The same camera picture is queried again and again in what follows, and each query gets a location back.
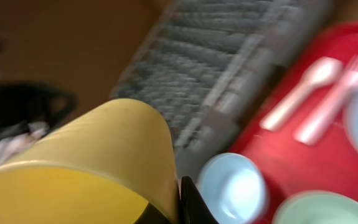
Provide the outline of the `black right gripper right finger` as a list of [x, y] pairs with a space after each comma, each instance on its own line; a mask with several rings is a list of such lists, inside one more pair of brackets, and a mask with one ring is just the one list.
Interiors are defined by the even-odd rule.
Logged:
[[184, 176], [181, 179], [180, 206], [181, 223], [218, 224], [189, 176]]

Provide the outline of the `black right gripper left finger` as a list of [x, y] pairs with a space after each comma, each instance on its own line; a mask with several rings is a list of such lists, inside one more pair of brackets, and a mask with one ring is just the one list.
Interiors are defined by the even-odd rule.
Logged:
[[134, 224], [170, 224], [170, 222], [154, 205], [148, 203]]

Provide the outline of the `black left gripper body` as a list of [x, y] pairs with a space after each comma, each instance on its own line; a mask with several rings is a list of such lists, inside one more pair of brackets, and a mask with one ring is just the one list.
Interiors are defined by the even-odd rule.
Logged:
[[76, 107], [77, 99], [69, 91], [44, 82], [0, 82], [0, 140], [6, 128], [18, 125], [12, 133], [29, 131], [29, 124], [41, 119], [55, 128]]

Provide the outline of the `yellow plastic cup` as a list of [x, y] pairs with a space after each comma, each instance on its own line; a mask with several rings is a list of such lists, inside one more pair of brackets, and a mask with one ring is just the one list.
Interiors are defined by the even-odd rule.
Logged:
[[0, 224], [179, 222], [171, 134], [138, 100], [109, 101], [0, 166]]

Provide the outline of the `light green bowl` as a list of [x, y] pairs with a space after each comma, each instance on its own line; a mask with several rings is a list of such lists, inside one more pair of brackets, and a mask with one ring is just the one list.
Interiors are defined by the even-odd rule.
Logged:
[[304, 191], [286, 199], [273, 224], [358, 224], [358, 202], [334, 192]]

